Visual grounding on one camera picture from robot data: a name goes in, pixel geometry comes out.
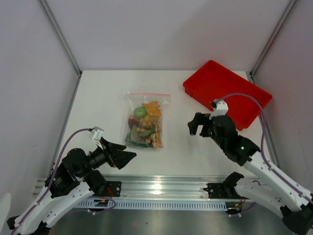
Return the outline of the green onion toy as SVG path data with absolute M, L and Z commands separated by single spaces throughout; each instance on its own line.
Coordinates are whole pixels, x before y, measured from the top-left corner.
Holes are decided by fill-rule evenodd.
M 149 148 L 149 147 L 152 147 L 150 144 L 131 140 L 131 133 L 130 132 L 125 137 L 125 143 L 126 143 L 127 146 L 134 147 L 134 148 Z

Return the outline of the red brown meat slice toy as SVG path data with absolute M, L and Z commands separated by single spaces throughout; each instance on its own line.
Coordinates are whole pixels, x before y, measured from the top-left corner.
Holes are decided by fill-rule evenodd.
M 134 116 L 129 116 L 129 118 L 128 118 L 128 126 L 129 126 L 129 128 L 132 129 L 134 125 L 136 127 L 139 125 L 139 119 L 137 119 Z

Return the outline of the brown longan bunch toy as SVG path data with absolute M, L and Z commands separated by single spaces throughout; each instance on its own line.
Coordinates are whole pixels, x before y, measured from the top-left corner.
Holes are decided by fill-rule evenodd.
M 134 125 L 134 141 L 150 144 L 155 149 L 162 147 L 161 118 L 146 116 L 139 120 L 139 125 Z

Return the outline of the green vegetable toy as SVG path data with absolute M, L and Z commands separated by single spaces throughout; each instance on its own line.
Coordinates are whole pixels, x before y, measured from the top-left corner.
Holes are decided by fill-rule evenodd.
M 144 106 L 139 106 L 134 109 L 133 115 L 138 119 L 144 118 L 147 115 L 147 110 Z

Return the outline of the clear pink zip top bag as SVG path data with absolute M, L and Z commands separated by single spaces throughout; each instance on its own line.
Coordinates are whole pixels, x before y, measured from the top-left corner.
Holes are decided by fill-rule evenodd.
M 125 143 L 134 148 L 162 147 L 163 111 L 170 104 L 169 94 L 127 93 Z

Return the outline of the yellow ginger toy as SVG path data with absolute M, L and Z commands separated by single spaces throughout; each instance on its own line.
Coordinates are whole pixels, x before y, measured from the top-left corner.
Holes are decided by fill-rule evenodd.
M 142 103 L 142 106 L 146 109 L 148 115 L 152 117 L 160 117 L 161 110 L 158 101 L 152 101 L 150 103 Z

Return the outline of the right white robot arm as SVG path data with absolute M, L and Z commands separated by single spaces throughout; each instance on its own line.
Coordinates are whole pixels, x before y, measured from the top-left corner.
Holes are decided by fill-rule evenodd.
M 297 235 L 305 235 L 313 227 L 313 193 L 281 171 L 251 140 L 238 134 L 228 115 L 214 117 L 196 113 L 188 123 L 190 135 L 202 126 L 200 136 L 210 137 L 228 159 L 252 172 L 261 182 L 250 180 L 238 172 L 223 182 L 224 194 L 251 199 L 280 217 Z

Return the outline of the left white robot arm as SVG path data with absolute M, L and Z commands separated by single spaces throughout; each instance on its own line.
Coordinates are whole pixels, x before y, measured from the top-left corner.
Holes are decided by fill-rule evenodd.
M 35 201 L 19 216 L 7 220 L 14 235 L 46 235 L 55 223 L 80 202 L 102 196 L 107 180 L 98 168 L 104 164 L 121 170 L 136 153 L 126 146 L 100 139 L 97 148 L 86 153 L 70 150 L 45 181 Z

